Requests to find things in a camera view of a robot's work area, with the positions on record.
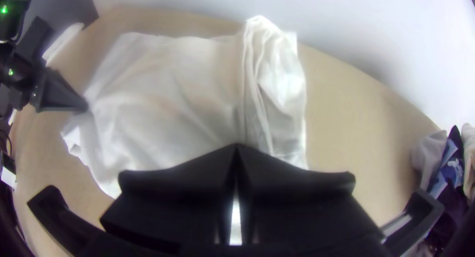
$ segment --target cable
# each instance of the cable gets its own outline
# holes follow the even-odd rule
[[[13,145],[12,145],[12,143],[11,143],[10,136],[8,135],[8,133],[6,133],[6,131],[4,131],[4,130],[2,130],[2,129],[0,129],[0,133],[3,133],[3,134],[5,135],[5,138],[6,138],[6,139],[8,140],[8,142],[10,143],[10,150],[8,150],[7,145],[2,142],[2,143],[5,145],[5,148],[6,148],[6,150],[7,150],[8,156],[11,156],[11,151],[12,151],[12,149],[13,149],[13,148],[12,148]]]
[[[16,35],[16,38],[12,40],[14,43],[18,42],[21,38],[21,34],[23,33],[23,21],[25,20],[25,16],[21,17],[21,22],[20,22],[20,30],[18,31],[18,34]]]

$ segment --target pile of clothes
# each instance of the pile of clothes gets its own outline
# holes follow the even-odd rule
[[[448,245],[475,198],[475,128],[454,126],[423,138],[411,152],[411,165],[421,172],[420,188],[445,206],[413,256],[438,256]]]

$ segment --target black plastic mount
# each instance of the black plastic mount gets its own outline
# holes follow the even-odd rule
[[[54,35],[53,29],[36,17],[21,42],[0,44],[0,83],[8,87],[8,102],[21,110],[30,103],[36,112],[85,112],[87,102],[61,74],[45,67],[42,54]]]
[[[119,184],[121,196],[100,219],[106,232],[71,212],[56,187],[28,206],[79,257],[397,256],[420,238],[407,241],[414,226],[427,231],[440,216],[440,204],[416,192],[411,200],[424,210],[408,209],[421,217],[385,238],[352,197],[351,173],[302,170],[242,145],[172,169],[124,171]],[[228,245],[235,191],[241,246]]]

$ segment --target gray cloth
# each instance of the gray cloth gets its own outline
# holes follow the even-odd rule
[[[421,172],[420,188],[427,191],[430,179],[437,174],[447,143],[447,131],[440,131],[421,139],[411,150],[411,166]]]

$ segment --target beige table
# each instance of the beige table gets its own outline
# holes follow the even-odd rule
[[[81,92],[122,33],[206,38],[239,28],[238,23],[184,12],[117,8],[84,30],[51,66]],[[358,69],[305,45],[298,50],[308,82],[307,156],[312,169],[354,173],[356,199],[378,225],[389,221],[402,211],[414,189],[410,147],[437,127]],[[40,257],[67,255],[26,205],[45,186],[58,187],[75,213],[99,227],[99,217],[113,201],[89,170],[68,154],[60,136],[68,116],[35,114],[28,106],[12,130],[18,177],[15,208],[30,248]]]

